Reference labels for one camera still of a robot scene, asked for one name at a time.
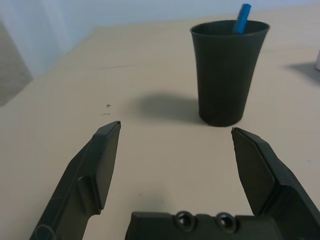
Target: blue object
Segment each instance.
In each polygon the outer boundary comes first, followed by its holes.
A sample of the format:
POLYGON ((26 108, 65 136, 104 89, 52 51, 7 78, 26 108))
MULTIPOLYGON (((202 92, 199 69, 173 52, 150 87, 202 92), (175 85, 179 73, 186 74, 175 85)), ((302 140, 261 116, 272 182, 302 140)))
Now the blue object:
POLYGON ((245 32, 250 9, 251 9, 250 4, 242 4, 242 7, 238 14, 238 18, 233 27, 233 32, 235 34, 243 34, 245 32))

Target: cup rim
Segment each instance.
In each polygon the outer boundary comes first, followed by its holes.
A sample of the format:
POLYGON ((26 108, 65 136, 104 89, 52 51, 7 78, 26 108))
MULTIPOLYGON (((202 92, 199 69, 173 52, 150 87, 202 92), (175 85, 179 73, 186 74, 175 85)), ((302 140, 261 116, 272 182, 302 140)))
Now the cup rim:
POLYGON ((209 21, 209 22, 203 22, 197 25, 194 25, 193 27, 190 28, 190 32, 193 35, 197 35, 197 36, 202 36, 202 37, 207 37, 207 38, 244 38, 244 37, 249 37, 252 35, 256 35, 262 32, 266 32, 270 29, 270 25, 263 22, 263 21, 254 21, 254 20, 248 20, 248 22, 254 22, 254 23, 260 23, 260 24, 264 24, 265 28, 259 31, 254 31, 254 32, 250 32, 250 33, 245 33, 245 34, 232 34, 232 35, 209 35, 209 34, 202 34, 202 33, 198 33, 193 31, 194 28, 199 27, 201 25, 205 25, 205 24, 211 24, 211 23, 222 23, 222 22, 235 22, 236 20, 219 20, 219 21, 209 21))

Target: white object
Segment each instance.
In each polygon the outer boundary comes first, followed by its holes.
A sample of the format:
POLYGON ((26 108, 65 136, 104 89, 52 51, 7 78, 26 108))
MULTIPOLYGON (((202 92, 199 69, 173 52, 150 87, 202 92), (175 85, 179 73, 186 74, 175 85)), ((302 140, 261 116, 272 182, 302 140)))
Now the white object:
POLYGON ((320 71, 320 51, 318 53, 318 57, 316 58, 315 69, 320 71))

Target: black plastic cup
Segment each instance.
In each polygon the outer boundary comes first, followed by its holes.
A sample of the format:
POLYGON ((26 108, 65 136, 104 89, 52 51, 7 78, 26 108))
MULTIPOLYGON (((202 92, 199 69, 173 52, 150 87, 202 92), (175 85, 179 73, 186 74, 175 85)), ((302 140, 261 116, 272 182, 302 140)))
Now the black plastic cup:
POLYGON ((214 21, 190 29, 193 39, 199 115, 227 127, 241 120, 260 49, 270 26, 248 21, 234 34, 235 20, 214 21))

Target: floor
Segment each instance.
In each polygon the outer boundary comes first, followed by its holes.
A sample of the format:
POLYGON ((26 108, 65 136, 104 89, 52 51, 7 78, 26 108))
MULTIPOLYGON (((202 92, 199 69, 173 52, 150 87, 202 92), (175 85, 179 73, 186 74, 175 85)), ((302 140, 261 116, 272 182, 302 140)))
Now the floor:
POLYGON ((25 63, 0 22, 0 107, 8 103, 32 80, 25 63))

